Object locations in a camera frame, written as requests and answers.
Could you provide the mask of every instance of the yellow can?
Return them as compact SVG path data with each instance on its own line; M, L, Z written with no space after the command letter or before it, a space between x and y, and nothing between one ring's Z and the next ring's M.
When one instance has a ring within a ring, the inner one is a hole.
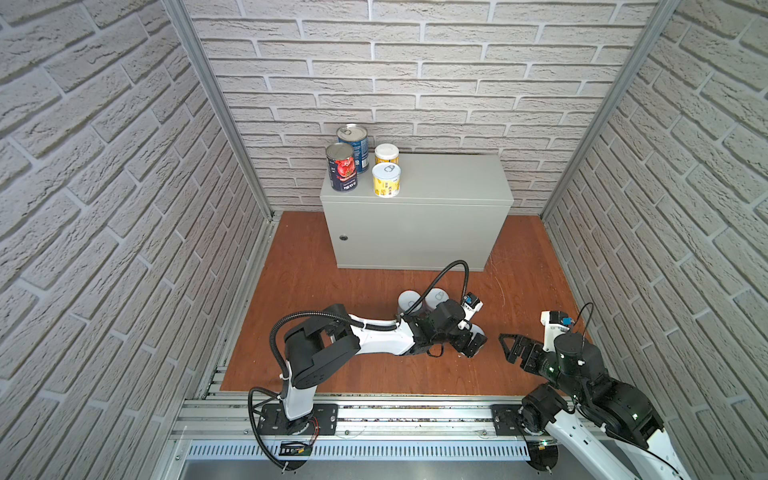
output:
M400 193L400 166L382 162L373 166L373 190L376 195L388 198Z
M400 157L400 150L392 144L381 144L376 147L376 163L389 162L397 164Z

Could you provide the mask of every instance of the wooden floor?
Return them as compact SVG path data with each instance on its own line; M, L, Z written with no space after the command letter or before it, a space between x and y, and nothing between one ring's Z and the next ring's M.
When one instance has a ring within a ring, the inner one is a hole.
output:
M349 270L336 259L323 214L286 212L277 228L222 390L263 386L279 391L280 368L268 345L281 317L299 310L322 310L343 303L348 312L391 319L403 290L422 292L436 272ZM439 287L451 298L461 295L462 272L449 272ZM472 322L488 336L473 358L450 345L441 358L373 354L356 356L318 392L418 393L438 395L526 395L542 379L505 361L499 333L522 333L543 340L542 310L577 308L544 226L538 217L507 217L484 272L471 272L468 291L484 303ZM278 334L280 351L283 335Z

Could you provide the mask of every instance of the metal cabinet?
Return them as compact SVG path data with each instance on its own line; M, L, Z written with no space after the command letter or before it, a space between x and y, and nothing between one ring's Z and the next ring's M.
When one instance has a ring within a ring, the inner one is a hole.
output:
M463 259L482 271L512 206L496 155L400 154L400 193L373 193L372 168L357 188L323 182L320 200L339 268L441 270Z

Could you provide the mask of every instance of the silver can lid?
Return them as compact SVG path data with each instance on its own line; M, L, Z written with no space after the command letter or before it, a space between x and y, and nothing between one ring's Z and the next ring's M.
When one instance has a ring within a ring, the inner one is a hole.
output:
M361 141L368 136L368 131L362 125L346 124L336 130L336 136L344 141Z
M355 149L352 145L339 142L337 144L331 144L326 147L326 157L331 160L344 160L355 154Z

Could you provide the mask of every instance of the wall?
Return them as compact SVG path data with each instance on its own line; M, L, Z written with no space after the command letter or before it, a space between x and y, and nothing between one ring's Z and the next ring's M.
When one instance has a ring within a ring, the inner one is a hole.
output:
M324 147L357 122L372 147L499 154L513 214L541 211L654 7L185 4L274 208L320 210Z
M0 16L0 478L147 478L260 214L160 2Z
M768 475L768 14L684 0L546 221L699 478Z

